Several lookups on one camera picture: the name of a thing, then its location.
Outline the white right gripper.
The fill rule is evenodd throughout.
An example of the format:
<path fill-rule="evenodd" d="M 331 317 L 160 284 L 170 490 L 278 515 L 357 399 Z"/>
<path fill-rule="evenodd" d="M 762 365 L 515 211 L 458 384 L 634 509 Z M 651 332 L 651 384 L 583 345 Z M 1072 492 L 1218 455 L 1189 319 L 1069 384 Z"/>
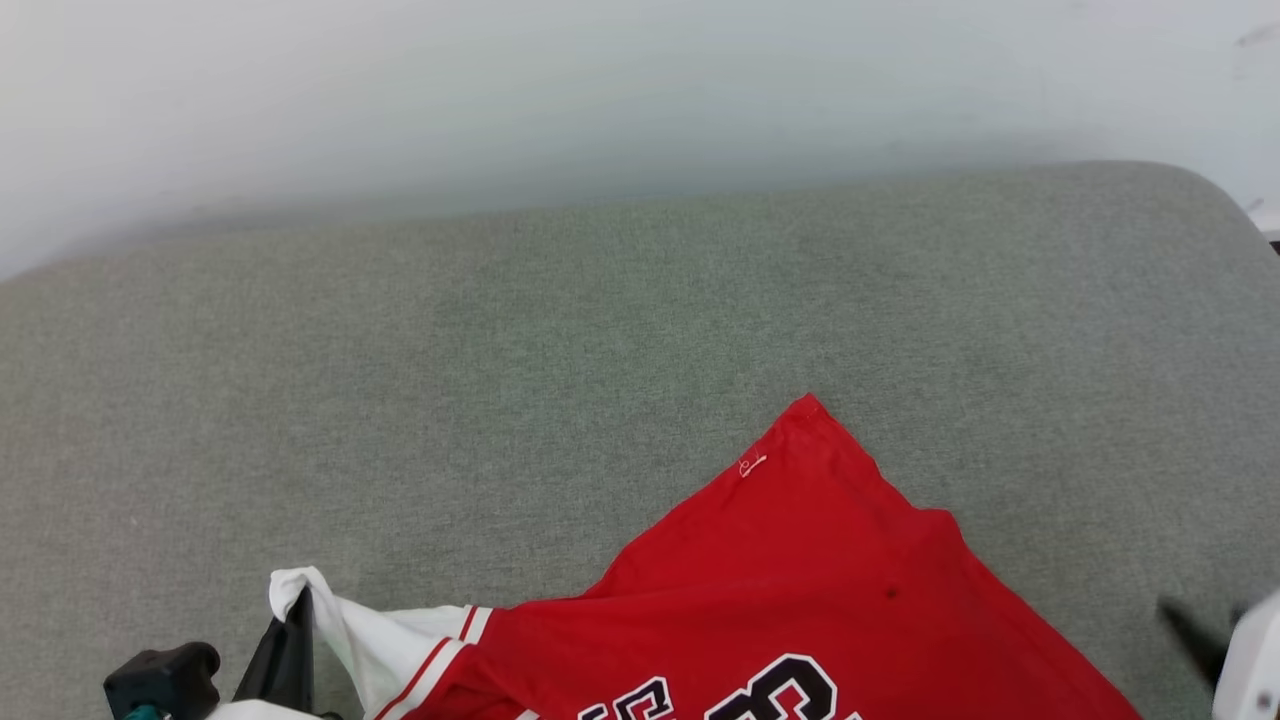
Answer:
<path fill-rule="evenodd" d="M 1198 678 L 1213 692 L 1212 720 L 1280 720 L 1280 589 L 1249 607 L 1229 634 L 1174 597 L 1157 614 Z"/>

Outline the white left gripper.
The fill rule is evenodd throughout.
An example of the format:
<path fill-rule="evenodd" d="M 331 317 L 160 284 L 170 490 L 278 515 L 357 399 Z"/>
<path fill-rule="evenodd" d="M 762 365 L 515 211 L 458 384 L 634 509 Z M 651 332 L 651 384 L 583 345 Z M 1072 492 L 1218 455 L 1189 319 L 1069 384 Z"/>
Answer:
<path fill-rule="evenodd" d="M 303 588 L 285 612 L 264 632 L 234 693 L 205 720 L 343 720 L 314 715 L 314 610 Z"/>

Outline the red and white jersey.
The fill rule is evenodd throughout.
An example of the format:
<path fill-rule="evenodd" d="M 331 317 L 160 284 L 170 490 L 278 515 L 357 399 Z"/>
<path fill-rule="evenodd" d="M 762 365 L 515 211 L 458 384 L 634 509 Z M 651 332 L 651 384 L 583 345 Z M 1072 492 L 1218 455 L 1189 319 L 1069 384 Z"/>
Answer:
<path fill-rule="evenodd" d="M 365 720 L 1140 720 L 806 395 L 580 596 L 379 612 L 303 592 Z"/>

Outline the grey fabric sofa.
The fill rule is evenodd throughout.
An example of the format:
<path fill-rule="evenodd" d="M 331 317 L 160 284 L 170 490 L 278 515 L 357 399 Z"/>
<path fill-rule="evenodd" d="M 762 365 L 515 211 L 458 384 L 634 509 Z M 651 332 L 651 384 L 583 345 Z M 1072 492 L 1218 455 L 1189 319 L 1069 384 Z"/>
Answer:
<path fill-rule="evenodd" d="M 814 393 L 1147 720 L 1155 616 L 1280 588 L 1280 256 L 1174 167 L 164 243 L 0 282 L 0 720 L 207 641 L 268 578 L 573 594 Z"/>

